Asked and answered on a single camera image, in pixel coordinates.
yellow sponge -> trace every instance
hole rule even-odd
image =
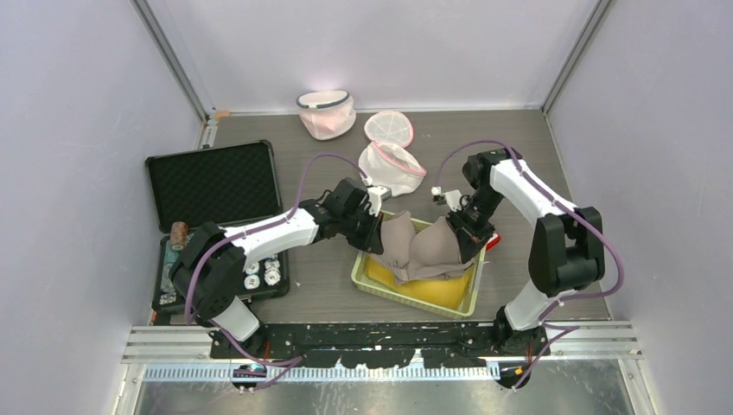
[[[473,272],[472,268],[469,268],[460,278],[445,281],[410,281],[409,283],[397,285],[394,282],[394,274],[384,266],[367,257],[366,265],[364,266],[364,275],[374,281],[379,281],[403,296],[456,310],[461,305],[463,294],[466,292],[466,287],[468,287],[468,283],[471,281]]]

white wall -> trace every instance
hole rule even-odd
[[[596,0],[151,0],[219,110],[540,106]]]
[[[3,2],[0,74],[0,413],[103,413],[150,308],[143,160],[201,128],[125,0]]]
[[[616,2],[551,112],[570,191],[626,261],[609,301],[662,413],[733,405],[731,17],[723,0]]]

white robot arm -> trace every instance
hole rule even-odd
[[[182,295],[190,293],[189,302],[202,321],[212,320],[242,342],[259,327],[257,317],[234,295],[249,265],[338,233],[361,251],[382,253],[379,210],[391,195],[384,186],[367,188],[347,178],[322,198],[302,201],[297,208],[270,219],[242,227],[205,223],[169,275]]]
[[[445,202],[450,208],[447,219],[456,232],[462,258],[475,255],[487,235],[493,233],[494,227],[488,220],[503,198],[522,213],[534,230],[528,261],[531,280],[499,310],[494,321],[495,340],[501,344],[539,327],[543,311],[552,303],[603,276],[601,242],[556,203],[572,209],[599,231],[601,215],[592,207],[578,208],[555,193],[529,170],[524,160],[519,160],[518,169],[506,150],[470,156],[462,171],[475,189],[473,195],[461,196],[458,190],[445,194],[440,188],[432,190],[434,201]],[[529,183],[522,172],[544,192]],[[572,245],[566,245],[566,237]]]

bra cup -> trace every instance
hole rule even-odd
[[[386,220],[382,223],[381,233],[385,252],[372,255],[372,258],[393,272],[395,269],[405,268],[410,261],[410,246],[415,238],[410,212],[400,212]]]
[[[463,274],[473,263],[461,263],[456,235],[444,216],[418,233],[410,244],[410,279],[430,278],[439,274]]]

mesh laundry bag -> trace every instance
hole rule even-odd
[[[412,143],[412,124],[402,112],[382,111],[372,115],[364,124],[364,132],[372,141],[392,143],[402,148]]]
[[[373,184],[390,188],[393,196],[414,192],[427,173],[407,150],[377,141],[361,152],[359,167],[372,177]]]
[[[298,97],[298,115],[316,140],[330,140],[348,131],[356,119],[354,99],[346,91],[306,93]]]

